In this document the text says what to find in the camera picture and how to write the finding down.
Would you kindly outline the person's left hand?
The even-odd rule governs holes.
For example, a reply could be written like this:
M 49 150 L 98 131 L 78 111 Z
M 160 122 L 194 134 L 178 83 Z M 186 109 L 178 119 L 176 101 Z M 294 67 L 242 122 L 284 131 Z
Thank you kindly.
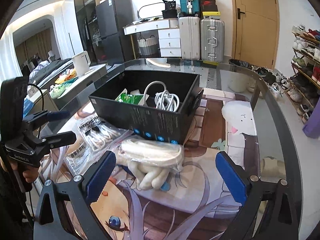
M 11 165 L 12 170 L 18 173 L 18 163 L 13 159 L 9 159 L 9 163 Z M 26 182 L 33 183 L 39 176 L 39 169 L 30 165 L 27 165 L 24 167 L 22 176 Z

